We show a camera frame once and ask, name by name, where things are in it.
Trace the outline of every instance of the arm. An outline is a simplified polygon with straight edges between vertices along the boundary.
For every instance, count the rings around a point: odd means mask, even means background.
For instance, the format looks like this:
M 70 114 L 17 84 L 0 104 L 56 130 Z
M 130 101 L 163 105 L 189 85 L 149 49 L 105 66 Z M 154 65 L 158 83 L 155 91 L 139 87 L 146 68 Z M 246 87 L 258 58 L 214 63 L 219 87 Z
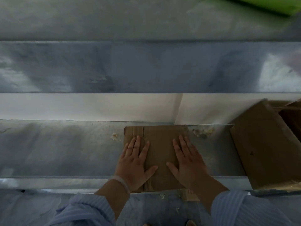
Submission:
M 57 215 L 47 225 L 115 225 L 129 192 L 142 186 L 156 171 L 153 166 L 144 171 L 144 162 L 150 143 L 147 142 L 139 154 L 140 137 L 133 138 L 126 144 L 118 160 L 115 175 L 117 180 L 109 180 L 95 194 L 77 194 L 69 203 L 57 210 Z
M 206 165 L 188 137 L 179 136 L 181 148 L 173 141 L 179 169 L 167 163 L 176 179 L 192 190 L 211 213 L 216 226 L 292 225 L 291 221 L 268 200 L 245 191 L 229 191 L 209 176 Z

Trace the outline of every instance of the white wall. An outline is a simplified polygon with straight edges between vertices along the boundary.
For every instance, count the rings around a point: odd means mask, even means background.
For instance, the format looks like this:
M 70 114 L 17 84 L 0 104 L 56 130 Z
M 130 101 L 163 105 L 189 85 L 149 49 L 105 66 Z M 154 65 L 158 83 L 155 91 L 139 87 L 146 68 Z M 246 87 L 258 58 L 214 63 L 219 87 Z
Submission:
M 263 98 L 301 94 L 0 94 L 0 119 L 224 124 Z

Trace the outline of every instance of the rolled-up sleeve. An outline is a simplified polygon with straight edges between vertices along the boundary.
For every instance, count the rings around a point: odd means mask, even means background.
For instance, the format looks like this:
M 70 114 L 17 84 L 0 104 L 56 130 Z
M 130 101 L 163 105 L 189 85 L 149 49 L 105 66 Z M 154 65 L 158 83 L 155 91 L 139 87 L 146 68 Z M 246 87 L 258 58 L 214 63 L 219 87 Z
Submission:
M 211 206 L 214 226 L 292 225 L 292 222 L 269 200 L 245 191 L 220 193 Z
M 95 194 L 77 194 L 67 205 L 57 210 L 50 225 L 93 225 L 114 226 L 115 214 L 104 196 Z

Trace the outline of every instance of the striped sleeve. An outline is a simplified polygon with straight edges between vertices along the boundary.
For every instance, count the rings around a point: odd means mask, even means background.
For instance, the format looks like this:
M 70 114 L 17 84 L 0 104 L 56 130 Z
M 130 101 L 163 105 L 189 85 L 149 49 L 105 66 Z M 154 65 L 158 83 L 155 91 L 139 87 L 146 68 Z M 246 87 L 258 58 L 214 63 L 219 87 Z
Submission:
M 50 225 L 93 225 L 115 226 L 115 214 L 104 196 L 95 194 L 77 194 L 68 204 L 57 210 Z
M 291 221 L 269 200 L 245 191 L 220 193 L 211 206 L 214 226 L 288 226 Z

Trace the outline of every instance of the wristband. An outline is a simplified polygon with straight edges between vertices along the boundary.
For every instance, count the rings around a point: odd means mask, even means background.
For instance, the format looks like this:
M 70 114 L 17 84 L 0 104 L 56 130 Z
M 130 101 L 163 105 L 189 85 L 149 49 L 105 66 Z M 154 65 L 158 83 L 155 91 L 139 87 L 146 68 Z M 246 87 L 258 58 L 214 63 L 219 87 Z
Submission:
M 124 186 L 124 188 L 126 189 L 126 192 L 129 194 L 129 197 L 130 197 L 130 189 L 129 189 L 128 185 L 126 184 L 126 182 L 123 180 L 123 178 L 121 178 L 121 177 L 119 177 L 117 175 L 114 175 L 111 178 L 109 178 L 108 181 L 110 181 L 110 180 L 117 180 L 117 181 L 119 181 Z

